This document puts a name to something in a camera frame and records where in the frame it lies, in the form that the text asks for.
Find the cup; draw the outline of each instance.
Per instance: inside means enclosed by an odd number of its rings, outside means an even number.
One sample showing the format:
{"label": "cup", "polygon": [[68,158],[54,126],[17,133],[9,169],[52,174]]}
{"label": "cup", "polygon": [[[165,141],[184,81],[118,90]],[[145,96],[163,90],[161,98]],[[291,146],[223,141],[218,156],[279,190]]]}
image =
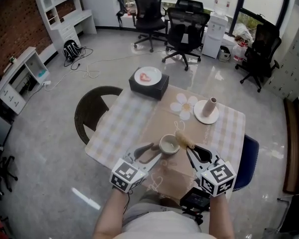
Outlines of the cup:
{"label": "cup", "polygon": [[212,112],[214,111],[216,104],[217,104],[216,98],[210,98],[204,105],[203,115],[205,117],[209,117],[212,114]]}
{"label": "cup", "polygon": [[179,151],[180,146],[176,140],[175,135],[166,134],[160,139],[159,148],[163,153],[172,155]]}

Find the white saucer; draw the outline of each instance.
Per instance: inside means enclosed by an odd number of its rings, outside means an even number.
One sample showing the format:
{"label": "white saucer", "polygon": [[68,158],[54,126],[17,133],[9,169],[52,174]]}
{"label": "white saucer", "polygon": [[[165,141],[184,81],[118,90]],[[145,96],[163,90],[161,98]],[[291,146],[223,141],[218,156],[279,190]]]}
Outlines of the white saucer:
{"label": "white saucer", "polygon": [[205,104],[207,103],[206,100],[198,101],[194,106],[194,114],[195,117],[204,124],[213,124],[215,123],[219,118],[219,111],[217,107],[215,107],[214,111],[211,113],[210,116],[205,117],[203,115],[203,108]]}
{"label": "white saucer", "polygon": [[155,67],[145,66],[135,72],[134,79],[140,85],[152,86],[161,80],[161,72]]}

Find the blue chair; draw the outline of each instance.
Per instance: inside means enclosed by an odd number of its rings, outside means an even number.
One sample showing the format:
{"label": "blue chair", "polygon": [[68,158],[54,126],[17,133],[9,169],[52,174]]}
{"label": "blue chair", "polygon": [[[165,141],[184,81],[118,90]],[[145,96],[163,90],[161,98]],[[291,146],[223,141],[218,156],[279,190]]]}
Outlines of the blue chair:
{"label": "blue chair", "polygon": [[241,155],[239,170],[233,191],[240,190],[251,182],[257,163],[258,151],[259,143],[245,135],[243,153]]}

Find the trash bin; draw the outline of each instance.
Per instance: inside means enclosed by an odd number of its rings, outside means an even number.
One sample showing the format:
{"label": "trash bin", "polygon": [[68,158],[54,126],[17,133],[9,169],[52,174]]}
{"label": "trash bin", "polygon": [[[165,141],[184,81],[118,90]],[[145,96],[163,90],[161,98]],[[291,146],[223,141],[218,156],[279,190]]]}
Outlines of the trash bin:
{"label": "trash bin", "polygon": [[230,59],[230,51],[225,46],[220,46],[218,59],[221,62],[227,62]]}

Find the small bowl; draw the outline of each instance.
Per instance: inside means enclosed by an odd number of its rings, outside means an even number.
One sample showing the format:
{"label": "small bowl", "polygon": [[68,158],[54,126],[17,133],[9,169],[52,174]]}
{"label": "small bowl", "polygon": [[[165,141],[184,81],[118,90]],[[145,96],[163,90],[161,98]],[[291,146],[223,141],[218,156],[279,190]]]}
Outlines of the small bowl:
{"label": "small bowl", "polygon": [[163,153],[172,155],[179,151],[180,146],[176,140],[175,135],[166,134],[160,139],[159,148]]}

